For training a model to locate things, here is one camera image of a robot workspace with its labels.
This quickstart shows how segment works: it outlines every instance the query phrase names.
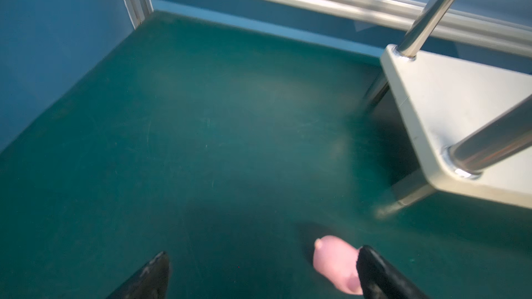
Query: stainless steel handrail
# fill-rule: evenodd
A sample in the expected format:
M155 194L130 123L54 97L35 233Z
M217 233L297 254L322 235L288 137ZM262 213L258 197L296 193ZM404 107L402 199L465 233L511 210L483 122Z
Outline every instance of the stainless steel handrail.
M268 0L408 30L424 4L412 0ZM532 58L532 28L450 9L433 37Z
M478 175L532 145L532 95L449 148L459 169Z
M415 57L453 2L454 0L430 0L397 46L397 52L409 58Z

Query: pink object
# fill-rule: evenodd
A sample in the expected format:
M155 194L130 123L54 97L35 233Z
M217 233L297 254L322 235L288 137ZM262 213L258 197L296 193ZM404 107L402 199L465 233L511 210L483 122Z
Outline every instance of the pink object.
M324 236L314 242L314 269L342 292L362 295L358 259L359 250L338 237Z

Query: pink toy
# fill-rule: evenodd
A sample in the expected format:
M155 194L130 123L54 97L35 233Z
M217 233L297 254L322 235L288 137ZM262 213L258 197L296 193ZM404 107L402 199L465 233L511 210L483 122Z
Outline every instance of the pink toy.
M335 236L324 236L314 242L314 269L327 277L337 289L362 295L356 261L359 250Z

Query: metal rail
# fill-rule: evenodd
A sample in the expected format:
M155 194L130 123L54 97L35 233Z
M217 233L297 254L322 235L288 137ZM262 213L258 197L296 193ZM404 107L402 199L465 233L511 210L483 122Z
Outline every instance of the metal rail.
M413 58L429 38L454 0L430 0L397 46L397 52Z
M411 0L268 0L330 15L409 30L423 3ZM532 58L532 28L449 10L431 34Z
M532 145L532 95L449 148L450 161L478 175Z

